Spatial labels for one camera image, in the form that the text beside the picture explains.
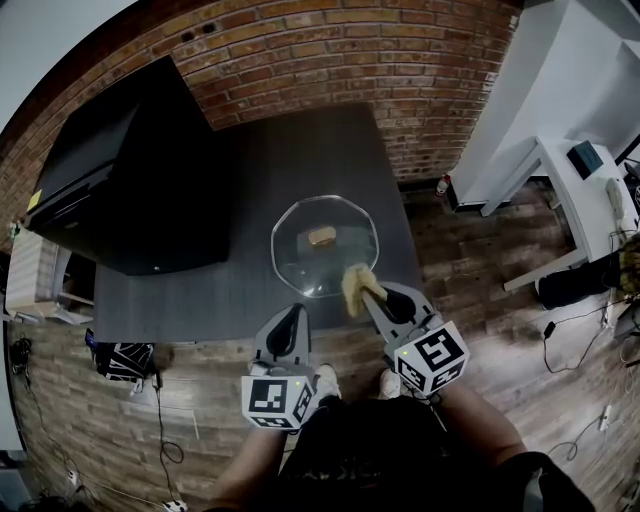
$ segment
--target sponge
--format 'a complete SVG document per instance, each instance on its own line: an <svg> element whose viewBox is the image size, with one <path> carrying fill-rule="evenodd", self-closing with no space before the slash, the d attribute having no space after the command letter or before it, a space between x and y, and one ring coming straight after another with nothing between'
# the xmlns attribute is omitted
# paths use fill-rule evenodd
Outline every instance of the sponge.
<svg viewBox="0 0 640 512"><path fill-rule="evenodd" d="M342 295L347 302L349 316L356 318L365 310L362 302L362 290L377 295L383 301L387 300L387 291L378 284L376 276L364 263L349 267L342 277Z"/></svg>

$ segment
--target white desk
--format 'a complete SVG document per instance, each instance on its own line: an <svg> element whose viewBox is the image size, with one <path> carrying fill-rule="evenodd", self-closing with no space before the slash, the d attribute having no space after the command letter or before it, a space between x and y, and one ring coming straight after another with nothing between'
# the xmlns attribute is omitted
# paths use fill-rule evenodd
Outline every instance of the white desk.
<svg viewBox="0 0 640 512"><path fill-rule="evenodd" d="M500 203L509 200L524 185L538 167L543 166L567 217L576 248L551 263L506 282L504 289L507 291L567 267L598 260L611 254L612 248L614 251L620 248L618 236L610 236L618 231L618 227L605 187L609 178L621 179L621 176L609 151L604 146L594 145L603 165L583 180L567 158L569 150L579 142L544 137L536 137L535 141L535 147L503 185L496 189L480 213L484 217L491 215ZM631 196L626 189L622 193L627 212L635 216L637 221Z"/></svg>

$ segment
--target dark gray table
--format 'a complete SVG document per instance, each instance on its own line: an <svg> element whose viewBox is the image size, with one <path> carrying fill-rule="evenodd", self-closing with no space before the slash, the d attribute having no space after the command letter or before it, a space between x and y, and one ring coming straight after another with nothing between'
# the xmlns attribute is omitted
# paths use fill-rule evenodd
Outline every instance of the dark gray table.
<svg viewBox="0 0 640 512"><path fill-rule="evenodd" d="M212 155L210 167L203 172L234 173L237 178L229 259L195 270L143 277L98 266L98 341L247 338L294 302L308 308L313 330L353 323L342 297L306 299L280 281L271 265L274 224L296 201L324 194L353 201L373 219L380 244L374 268L378 279L420 289L409 224L383 141L366 105L287 114L219 135L233 155L232 168L221 168ZM185 218L189 221L201 220ZM206 222L202 233L207 236Z"/></svg>

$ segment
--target brick wall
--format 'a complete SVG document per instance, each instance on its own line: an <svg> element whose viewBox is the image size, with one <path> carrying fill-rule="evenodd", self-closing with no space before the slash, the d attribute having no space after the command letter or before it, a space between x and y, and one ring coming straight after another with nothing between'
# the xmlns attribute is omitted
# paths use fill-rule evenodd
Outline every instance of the brick wall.
<svg viewBox="0 0 640 512"><path fill-rule="evenodd" d="M2 147L1 225L24 214L66 117L115 80L164 55L173 57L216 130L282 112L366 101L397 178L437 177L457 162L519 14L498 0L221 0L194 2L191 10L183 5L178 15L145 28L73 76L19 136L4 137L11 140ZM8 250L4 232L0 239L0 248Z"/></svg>

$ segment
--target black tv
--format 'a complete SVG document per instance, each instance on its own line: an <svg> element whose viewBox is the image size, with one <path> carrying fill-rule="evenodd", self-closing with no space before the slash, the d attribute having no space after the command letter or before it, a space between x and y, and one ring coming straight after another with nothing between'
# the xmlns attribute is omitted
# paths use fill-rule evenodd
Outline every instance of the black tv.
<svg viewBox="0 0 640 512"><path fill-rule="evenodd" d="M73 112L34 189L26 227L128 275L224 261L224 148L170 57Z"/></svg>

